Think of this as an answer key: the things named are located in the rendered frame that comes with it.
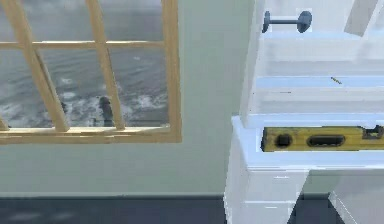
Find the wooden framed window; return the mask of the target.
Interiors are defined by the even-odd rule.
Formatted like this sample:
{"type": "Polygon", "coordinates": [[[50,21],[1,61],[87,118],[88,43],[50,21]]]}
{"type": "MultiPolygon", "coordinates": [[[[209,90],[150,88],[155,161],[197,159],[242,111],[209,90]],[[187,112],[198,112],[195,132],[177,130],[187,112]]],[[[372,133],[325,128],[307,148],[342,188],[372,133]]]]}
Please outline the wooden framed window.
{"type": "Polygon", "coordinates": [[[0,0],[0,145],[180,140],[178,0],[0,0]]]}

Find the white shelf desk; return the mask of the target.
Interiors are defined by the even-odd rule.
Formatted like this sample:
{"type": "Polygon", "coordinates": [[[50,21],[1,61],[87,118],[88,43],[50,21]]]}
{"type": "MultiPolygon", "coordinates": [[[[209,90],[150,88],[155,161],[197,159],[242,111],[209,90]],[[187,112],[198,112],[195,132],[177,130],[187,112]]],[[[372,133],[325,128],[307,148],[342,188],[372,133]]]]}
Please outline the white shelf desk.
{"type": "Polygon", "coordinates": [[[376,125],[384,125],[384,0],[254,0],[232,119],[228,224],[384,224],[384,150],[261,150],[265,127],[376,125]],[[310,11],[312,24],[262,33],[266,11],[287,20],[310,11]]]}

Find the yellow spirit level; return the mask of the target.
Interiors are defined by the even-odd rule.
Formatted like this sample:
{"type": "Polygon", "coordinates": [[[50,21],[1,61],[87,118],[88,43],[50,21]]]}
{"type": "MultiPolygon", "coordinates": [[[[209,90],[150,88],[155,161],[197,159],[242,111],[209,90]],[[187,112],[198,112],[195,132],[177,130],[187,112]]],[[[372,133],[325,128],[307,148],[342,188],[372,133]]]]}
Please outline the yellow spirit level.
{"type": "Polygon", "coordinates": [[[365,151],[384,150],[384,125],[362,126],[265,127],[263,152],[365,151]]]}

